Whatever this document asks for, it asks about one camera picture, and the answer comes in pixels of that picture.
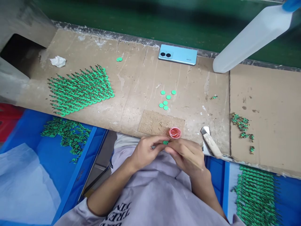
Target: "cardboard sheet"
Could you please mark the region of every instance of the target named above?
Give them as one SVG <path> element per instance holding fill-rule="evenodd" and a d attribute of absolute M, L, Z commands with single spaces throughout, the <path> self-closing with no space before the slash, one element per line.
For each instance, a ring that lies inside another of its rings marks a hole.
<path fill-rule="evenodd" d="M 49 58 L 65 58 L 57 68 Z M 47 78 L 66 76 L 100 64 L 106 68 L 115 97 L 89 105 L 65 118 L 135 137 L 144 110 L 185 120 L 183 138 L 202 143 L 200 129 L 208 125 L 220 150 L 230 154 L 229 74 L 216 74 L 212 59 L 197 57 L 195 66 L 158 59 L 159 48 L 59 29 L 47 50 L 31 59 L 30 81 L 17 105 L 53 114 Z M 159 108 L 170 94 L 169 109 Z"/>
<path fill-rule="evenodd" d="M 185 120 L 154 111 L 144 110 L 138 131 L 152 136 L 168 136 L 171 127 L 184 130 Z"/>
<path fill-rule="evenodd" d="M 261 168 L 301 176 L 301 73 L 249 65 L 230 72 L 230 112 L 250 120 L 247 133 L 254 143 L 240 139 L 231 125 L 231 155 Z M 250 145 L 255 147 L 249 154 Z"/>

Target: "smartphone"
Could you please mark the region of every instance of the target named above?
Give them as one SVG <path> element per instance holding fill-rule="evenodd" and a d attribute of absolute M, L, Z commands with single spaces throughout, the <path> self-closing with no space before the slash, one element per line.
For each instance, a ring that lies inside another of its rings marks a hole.
<path fill-rule="evenodd" d="M 161 45 L 158 59 L 195 65 L 197 62 L 197 54 L 197 50 Z"/>

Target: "blue bottle cap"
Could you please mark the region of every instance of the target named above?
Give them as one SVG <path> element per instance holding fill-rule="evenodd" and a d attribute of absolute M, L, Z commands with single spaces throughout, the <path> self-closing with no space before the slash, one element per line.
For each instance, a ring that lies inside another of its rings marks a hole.
<path fill-rule="evenodd" d="M 301 0 L 287 0 L 283 5 L 283 10 L 294 12 L 301 7 Z"/>

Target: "gray sweatshirt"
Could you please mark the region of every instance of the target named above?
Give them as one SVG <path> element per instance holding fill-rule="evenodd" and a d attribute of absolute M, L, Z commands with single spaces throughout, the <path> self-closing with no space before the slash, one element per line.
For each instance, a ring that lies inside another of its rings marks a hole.
<path fill-rule="evenodd" d="M 112 173 L 131 156 L 135 146 L 114 151 Z M 113 210 L 106 217 L 92 214 L 87 199 L 62 216 L 55 226 L 223 226 L 229 225 L 217 212 L 191 192 L 189 176 L 181 171 L 173 158 L 162 151 L 144 169 L 135 173 Z M 244 223 L 233 216 L 233 226 Z"/>

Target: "dark opening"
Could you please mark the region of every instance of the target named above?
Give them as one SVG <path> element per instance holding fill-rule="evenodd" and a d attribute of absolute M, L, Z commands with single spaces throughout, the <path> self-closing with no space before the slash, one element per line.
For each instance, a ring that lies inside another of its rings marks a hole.
<path fill-rule="evenodd" d="M 0 53 L 0 57 L 29 77 L 29 70 L 39 56 L 43 46 L 19 35 L 13 34 Z"/>

